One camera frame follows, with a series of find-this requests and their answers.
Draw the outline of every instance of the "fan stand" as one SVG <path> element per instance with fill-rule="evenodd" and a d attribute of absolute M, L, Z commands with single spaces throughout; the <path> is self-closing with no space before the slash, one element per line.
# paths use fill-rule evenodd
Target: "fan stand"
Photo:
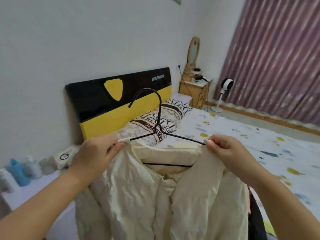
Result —
<path fill-rule="evenodd" d="M 219 97 L 219 101 L 218 101 L 217 105 L 212 106 L 210 109 L 216 113 L 221 113 L 223 111 L 223 109 L 219 107 L 221 104 L 221 100 L 222 100 L 222 93 L 220 93 L 220 97 Z"/>

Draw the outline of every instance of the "wooden mirror frame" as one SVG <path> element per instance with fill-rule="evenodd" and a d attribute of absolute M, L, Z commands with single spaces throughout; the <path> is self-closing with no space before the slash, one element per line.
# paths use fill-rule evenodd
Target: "wooden mirror frame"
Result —
<path fill-rule="evenodd" d="M 192 46 L 193 44 L 196 43 L 198 44 L 198 48 L 197 48 L 197 53 L 195 55 L 195 58 L 194 58 L 194 62 L 193 62 L 193 65 L 191 65 L 191 61 L 190 61 L 190 55 L 191 55 L 191 49 L 192 49 Z M 199 50 L 200 50 L 200 38 L 199 37 L 196 37 L 194 36 L 190 42 L 190 45 L 189 45 L 189 51 L 188 51 L 188 58 L 187 58 L 187 61 L 186 61 L 186 68 L 184 68 L 184 72 L 185 74 L 190 74 L 190 72 L 196 68 L 196 65 L 197 65 L 197 59 L 198 59 L 198 55 L 199 55 Z"/>

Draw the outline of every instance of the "black and yellow headboard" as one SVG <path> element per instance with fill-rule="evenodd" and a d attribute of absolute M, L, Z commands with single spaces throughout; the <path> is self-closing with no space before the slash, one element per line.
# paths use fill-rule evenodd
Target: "black and yellow headboard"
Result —
<path fill-rule="evenodd" d="M 162 101 L 169 99 L 170 69 L 166 67 L 66 85 L 84 139 L 112 133 L 141 114 L 157 108 L 158 96 L 150 91 L 141 93 L 128 108 L 136 92 L 142 88 L 158 91 Z"/>

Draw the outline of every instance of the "floral bedsheet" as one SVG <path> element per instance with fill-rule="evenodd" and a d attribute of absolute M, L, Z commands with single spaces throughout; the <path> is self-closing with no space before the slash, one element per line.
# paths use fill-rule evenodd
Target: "floral bedsheet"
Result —
<path fill-rule="evenodd" d="M 174 134 L 203 141 L 212 134 L 237 138 L 254 158 L 298 197 L 320 220 L 320 144 L 297 140 L 274 131 L 232 121 L 214 113 L 193 109 Z M 156 147 L 171 147 L 185 141 L 168 136 Z M 267 214 L 253 191 L 264 220 Z"/>

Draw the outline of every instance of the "baseboard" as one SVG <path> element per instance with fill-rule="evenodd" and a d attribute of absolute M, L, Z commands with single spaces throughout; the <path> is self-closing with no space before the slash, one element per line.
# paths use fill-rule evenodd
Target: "baseboard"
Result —
<path fill-rule="evenodd" d="M 207 105 L 210 105 L 210 106 L 216 105 L 215 103 L 209 102 L 209 101 L 204 101 L 204 104 L 207 104 Z M 306 128 L 306 127 L 303 127 L 303 126 L 300 126 L 300 125 L 290 124 L 290 123 L 287 123 L 285 121 L 275 120 L 275 119 L 272 119 L 272 118 L 269 118 L 269 117 L 266 117 L 266 116 L 258 115 L 258 114 L 255 114 L 255 113 L 249 113 L 249 112 L 246 112 L 246 111 L 243 111 L 243 110 L 239 110 L 239 109 L 235 109 L 235 108 L 229 108 L 229 107 L 223 106 L 223 105 L 220 105 L 220 107 L 222 109 L 224 109 L 224 110 L 227 110 L 227 111 L 231 111 L 231 112 L 234 112 L 234 113 L 246 115 L 246 116 L 253 117 L 253 118 L 256 118 L 256 119 L 259 119 L 259 120 L 264 120 L 264 121 L 267 121 L 267 122 L 270 122 L 270 123 L 273 123 L 273 124 L 282 125 L 282 126 L 285 126 L 285 127 L 289 127 L 291 129 L 295 129 L 295 130 L 299 130 L 299 131 L 303 131 L 303 132 L 306 132 L 306 133 L 311 133 L 311 134 L 320 136 L 320 131 L 309 129 L 309 128 Z"/>

